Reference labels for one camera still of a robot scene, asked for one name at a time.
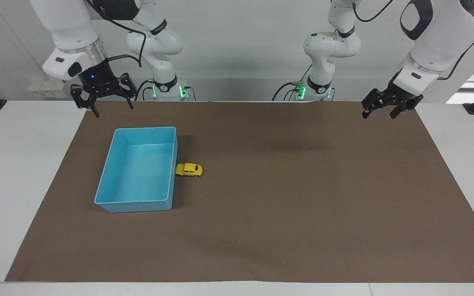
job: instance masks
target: black cable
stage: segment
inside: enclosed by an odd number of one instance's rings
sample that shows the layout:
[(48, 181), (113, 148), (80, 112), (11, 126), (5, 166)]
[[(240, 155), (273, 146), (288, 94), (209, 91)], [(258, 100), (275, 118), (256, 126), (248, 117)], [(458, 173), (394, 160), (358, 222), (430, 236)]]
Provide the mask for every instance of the black cable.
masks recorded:
[(391, 3), (393, 2), (394, 0), (390, 0), (387, 5), (385, 5), (381, 10), (380, 12), (378, 12), (374, 17), (370, 18), (370, 19), (361, 19), (361, 17), (358, 15), (358, 11), (356, 10), (356, 2), (355, 1), (352, 1), (352, 9), (354, 10), (354, 14), (356, 15), (356, 18), (362, 22), (362, 23), (368, 23), (368, 22), (372, 22), (374, 21), (374, 19), (376, 19), (378, 16), (380, 16), (380, 14), (382, 14), (388, 7), (389, 5), (391, 5)]
[(292, 92), (292, 94), (294, 94), (295, 90), (288, 90), (288, 92), (286, 92), (286, 94), (284, 95), (284, 98), (283, 98), (283, 101), (286, 101), (286, 97), (288, 96), (288, 94)]
[(137, 94), (135, 95), (135, 101), (137, 101), (138, 96), (140, 95), (140, 90), (142, 90), (143, 86), (146, 83), (153, 83), (153, 82), (151, 80), (146, 80), (146, 81), (142, 82), (142, 84), (140, 84), (139, 89), (137, 90)]
[(149, 86), (149, 87), (147, 87), (147, 88), (144, 88), (144, 90), (142, 91), (142, 100), (143, 100), (143, 101), (145, 101), (145, 91), (146, 91), (146, 90), (152, 90), (152, 89), (153, 89), (152, 86)]
[(330, 92), (332, 92), (333, 90), (334, 90), (334, 94), (332, 95), (332, 99), (330, 100), (331, 102), (334, 102), (334, 97), (335, 97), (335, 88), (332, 88), (330, 90)]
[(457, 69), (458, 67), (458, 64), (461, 62), (461, 60), (463, 59), (463, 57), (466, 55), (466, 53), (469, 51), (469, 49), (471, 49), (474, 45), (474, 42), (472, 43), (472, 45), (470, 45), (468, 47), (468, 49), (466, 49), (465, 52), (462, 53), (462, 55), (458, 58), (457, 62), (455, 63), (455, 66), (453, 67), (453, 69), (451, 70), (451, 73), (449, 73), (449, 75), (446, 77), (446, 78), (442, 78), (442, 77), (438, 77), (437, 80), (439, 81), (444, 81), (444, 80), (448, 80), (451, 78), (451, 76), (453, 75), (453, 73), (455, 73), (455, 70)]
[(107, 60), (111, 62), (112, 60), (121, 60), (122, 58), (132, 58), (133, 60), (138, 62), (138, 59), (130, 54), (121, 54), (121, 55), (112, 56), (110, 58), (107, 58)]
[(277, 95), (279, 94), (279, 92), (280, 92), (283, 88), (286, 88), (286, 86), (291, 86), (291, 85), (292, 85), (291, 82), (287, 82), (287, 83), (283, 84), (283, 85), (275, 92), (275, 95), (273, 95), (272, 102), (275, 101), (275, 97), (277, 97)]
[(94, 11), (96, 11), (103, 19), (105, 19), (106, 21), (108, 22), (111, 22), (117, 26), (119, 26), (120, 28), (122, 29), (125, 29), (125, 30), (128, 30), (130, 32), (137, 32), (139, 34), (142, 34), (144, 36), (144, 41), (142, 42), (142, 46), (140, 47), (140, 53), (139, 53), (139, 58), (136, 59), (138, 64), (139, 64), (139, 67), (141, 68), (142, 67), (142, 52), (144, 51), (144, 46), (145, 46), (145, 42), (147, 40), (147, 35), (142, 32), (142, 31), (139, 31), (139, 30), (134, 30), (134, 29), (131, 29), (131, 28), (128, 28), (122, 24), (119, 24), (117, 22), (115, 22), (111, 17), (108, 17), (107, 15), (105, 15), (101, 10), (99, 10), (98, 8), (96, 8), (96, 6), (94, 6), (94, 4), (91, 2), (91, 0), (85, 0), (87, 2), (87, 4), (90, 5), (90, 7), (92, 9), (94, 9)]
[[(301, 77), (301, 79), (299, 79), (299, 81), (303, 82), (304, 77), (307, 75), (308, 71), (310, 71), (310, 68), (312, 68), (312, 65), (314, 65), (314, 64), (310, 64), (307, 71), (303, 74), (303, 77)], [(288, 99), (288, 101), (292, 101), (292, 96), (294, 96), (296, 90), (297, 90), (297, 86), (294, 88), (294, 92), (292, 92), (292, 94), (290, 95), (290, 99)]]
[(194, 99), (195, 101), (197, 101), (197, 96), (195, 95), (195, 90), (194, 90), (191, 86), (188, 86), (187, 89), (189, 89), (189, 90), (191, 90), (191, 91), (193, 92), (193, 99)]

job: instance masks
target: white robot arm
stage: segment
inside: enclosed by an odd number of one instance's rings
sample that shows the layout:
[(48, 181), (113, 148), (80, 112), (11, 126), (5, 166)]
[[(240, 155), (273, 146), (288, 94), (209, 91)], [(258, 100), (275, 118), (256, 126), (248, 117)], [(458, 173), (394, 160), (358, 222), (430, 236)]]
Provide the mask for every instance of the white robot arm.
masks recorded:
[(351, 0), (332, 0), (328, 19), (335, 32), (310, 34), (304, 42), (304, 50), (313, 64), (310, 75), (303, 80), (306, 92), (301, 99), (324, 99), (335, 72), (335, 66), (329, 58), (348, 58), (360, 50), (361, 40), (355, 31), (356, 16)]
[(411, 0), (400, 24), (414, 47), (387, 90), (374, 89), (363, 100), (363, 118), (387, 105), (397, 106), (391, 118), (416, 107), (422, 92), (474, 44), (474, 0)]
[[(184, 95), (182, 86), (185, 83), (177, 76), (173, 63), (166, 56), (182, 52), (184, 41), (182, 36), (167, 26), (167, 21), (156, 9), (156, 0), (142, 0), (140, 12), (133, 19), (145, 26), (149, 32), (149, 44), (142, 52), (143, 59), (149, 64), (153, 73), (153, 96), (159, 99), (180, 99)], [(128, 34), (129, 49), (139, 54), (143, 36), (132, 32)]]
[(156, 0), (94, 0), (94, 6), (103, 15), (112, 19), (129, 19), (145, 27), (144, 36), (130, 32), (127, 37), (129, 49), (140, 54), (149, 64), (153, 74), (154, 96), (166, 99), (181, 99), (183, 97), (182, 79), (177, 76), (173, 63), (166, 56), (182, 52), (184, 41), (182, 37), (168, 27), (166, 19), (156, 8)]
[[(128, 73), (120, 77), (113, 74), (83, 0), (30, 0), (30, 3), (56, 45), (43, 70), (63, 80), (78, 76), (83, 85), (71, 85), (71, 96), (78, 108), (91, 109), (99, 117), (96, 100), (118, 95), (133, 109), (130, 99), (137, 94), (137, 88)], [(138, 11), (139, 3), (125, 0), (124, 8)], [(89, 94), (87, 99), (81, 97), (83, 91)]]

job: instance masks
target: white table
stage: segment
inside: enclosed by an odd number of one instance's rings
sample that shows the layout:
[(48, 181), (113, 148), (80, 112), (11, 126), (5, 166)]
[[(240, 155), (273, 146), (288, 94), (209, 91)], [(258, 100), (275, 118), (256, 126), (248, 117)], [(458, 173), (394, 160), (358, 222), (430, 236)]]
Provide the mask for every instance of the white table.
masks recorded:
[[(2, 283), (84, 112), (38, 101), (0, 111), (0, 295), (474, 295), (471, 283)], [(456, 105), (421, 104), (418, 113), (474, 210), (474, 116)]]

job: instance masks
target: brown mat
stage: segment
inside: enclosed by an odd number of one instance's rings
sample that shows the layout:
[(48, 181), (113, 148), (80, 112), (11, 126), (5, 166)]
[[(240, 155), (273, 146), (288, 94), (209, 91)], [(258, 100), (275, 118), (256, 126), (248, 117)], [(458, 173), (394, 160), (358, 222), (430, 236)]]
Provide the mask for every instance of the brown mat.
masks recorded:
[[(98, 104), (7, 281), (474, 282), (474, 213), (415, 112), (359, 103)], [(173, 210), (93, 203), (113, 131), (176, 126)]]

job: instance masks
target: blue tray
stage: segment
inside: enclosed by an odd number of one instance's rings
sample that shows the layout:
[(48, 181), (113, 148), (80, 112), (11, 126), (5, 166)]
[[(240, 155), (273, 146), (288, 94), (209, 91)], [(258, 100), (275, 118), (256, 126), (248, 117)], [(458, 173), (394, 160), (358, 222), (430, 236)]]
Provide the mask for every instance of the blue tray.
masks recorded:
[(94, 203), (111, 213), (171, 210), (177, 129), (117, 129)]

